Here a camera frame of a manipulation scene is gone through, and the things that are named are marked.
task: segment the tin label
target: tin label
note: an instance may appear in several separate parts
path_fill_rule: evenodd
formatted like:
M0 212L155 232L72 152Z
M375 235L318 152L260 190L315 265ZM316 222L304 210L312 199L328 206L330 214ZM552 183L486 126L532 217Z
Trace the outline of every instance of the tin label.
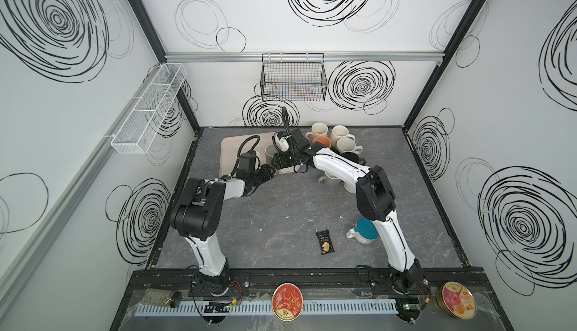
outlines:
M473 318L477 312L471 292L457 282L449 282L443 286L443 301L451 313L464 320Z
M272 297L272 308L283 321L296 319L302 311L301 291L293 284L282 284Z

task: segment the gold tin rim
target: gold tin rim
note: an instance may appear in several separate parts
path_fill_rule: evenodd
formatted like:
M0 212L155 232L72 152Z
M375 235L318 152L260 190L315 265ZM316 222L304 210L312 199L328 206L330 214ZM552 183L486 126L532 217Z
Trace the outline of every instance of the gold tin rim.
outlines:
M298 313L298 315L297 315L295 318L293 318L292 320L283 320L283 319L281 319L281 318L280 318L280 317L279 317L279 316L276 314L276 311L275 311L275 304L274 304L274 301L275 301L275 295L276 295L276 292L279 290L279 288L283 287L284 285L291 285L291 286L294 286L294 288L296 288L296 289L297 289L297 291L298 291L299 295L301 296L301 300L303 301L303 303L304 303L305 299L302 297L302 292L301 292L301 289L300 289L299 287L297 287L297 285L296 285L296 284L291 284L290 282L285 282L285 283L283 283L283 284L280 284L280 285L279 285L279 286L276 288L276 290L275 290L275 291L272 293L272 300L270 300L270 303L272 304L272 313L274 313L274 314L275 314L275 316L276 316L276 317L277 317L279 320L281 320L281 321L284 321L284 322L291 322L291 321L294 321L294 320L296 320L296 319L297 319L297 317L299 317L299 316L301 315L301 313L302 313L302 310L303 310L304 306L303 306L303 304L301 303L301 312L299 312L299 313Z

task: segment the white wire basket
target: white wire basket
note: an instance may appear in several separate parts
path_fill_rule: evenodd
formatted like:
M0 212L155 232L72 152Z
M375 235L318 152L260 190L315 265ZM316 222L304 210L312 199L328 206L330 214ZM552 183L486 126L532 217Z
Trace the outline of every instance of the white wire basket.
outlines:
M165 63L156 69L152 82L110 143L118 153L148 152L185 76L182 63Z

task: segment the teal lid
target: teal lid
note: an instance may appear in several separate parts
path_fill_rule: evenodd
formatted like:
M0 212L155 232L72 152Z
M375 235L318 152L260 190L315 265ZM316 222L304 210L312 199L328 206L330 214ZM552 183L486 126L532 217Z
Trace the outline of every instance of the teal lid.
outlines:
M374 239L379 238L379 233L377 232L377 228L374 226L374 224L371 221L369 221L368 219L365 219L364 217L361 217L357 221L357 226L355 227L355 231L357 231L359 234L361 234L361 236L363 236L367 240L374 240Z

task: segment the cutting board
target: cutting board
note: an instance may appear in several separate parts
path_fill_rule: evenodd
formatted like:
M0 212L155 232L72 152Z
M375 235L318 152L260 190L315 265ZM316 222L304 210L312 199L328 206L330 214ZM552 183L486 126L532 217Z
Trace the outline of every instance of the cutting board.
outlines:
M258 152L260 162L266 162L266 154L264 150L269 146L272 145L272 135L276 132L269 132L269 133L258 133L257 135L260 136L260 142L255 147L255 151ZM234 137L227 137L224 138L220 143L220 173L219 175L227 175L229 174L234 167L234 163L237 161L237 152L238 148L241 146L241 143L252 136L253 134L247 135L238 135ZM242 152L247 152L255 144L255 140L250 140L246 143L246 145L242 148ZM292 167L287 167L286 169L281 169L278 174L286 174L292 173Z

